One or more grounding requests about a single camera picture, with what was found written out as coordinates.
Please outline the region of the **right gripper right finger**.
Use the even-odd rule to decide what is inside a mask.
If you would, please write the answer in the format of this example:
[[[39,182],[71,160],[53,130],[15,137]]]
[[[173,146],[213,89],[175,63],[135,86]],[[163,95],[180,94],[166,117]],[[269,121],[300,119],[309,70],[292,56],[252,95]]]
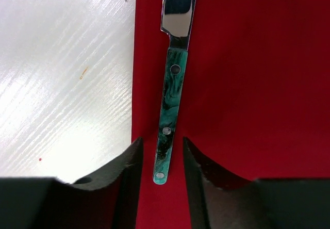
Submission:
[[[183,158],[192,228],[329,228],[329,179],[247,180],[189,138]]]

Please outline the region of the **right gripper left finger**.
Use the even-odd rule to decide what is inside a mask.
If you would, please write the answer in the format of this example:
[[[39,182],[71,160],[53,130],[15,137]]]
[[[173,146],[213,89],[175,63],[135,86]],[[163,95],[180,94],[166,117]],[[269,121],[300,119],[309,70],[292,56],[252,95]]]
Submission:
[[[143,140],[72,184],[2,177],[1,228],[135,228]]]

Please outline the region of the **red cloth napkin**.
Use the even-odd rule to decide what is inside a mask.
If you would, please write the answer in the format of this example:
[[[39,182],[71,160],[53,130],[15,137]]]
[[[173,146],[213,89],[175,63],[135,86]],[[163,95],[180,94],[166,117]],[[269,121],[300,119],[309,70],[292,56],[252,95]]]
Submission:
[[[247,179],[329,177],[329,0],[196,0],[170,175],[154,184],[168,36],[136,0],[137,228],[190,228],[183,137]]]

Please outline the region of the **green handled table knife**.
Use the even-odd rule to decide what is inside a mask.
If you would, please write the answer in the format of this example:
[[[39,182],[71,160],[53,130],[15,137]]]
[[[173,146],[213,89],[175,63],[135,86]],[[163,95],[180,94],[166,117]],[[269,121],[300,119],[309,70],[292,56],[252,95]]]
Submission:
[[[169,36],[162,89],[153,181],[167,182],[188,59],[196,0],[163,0],[161,31]]]

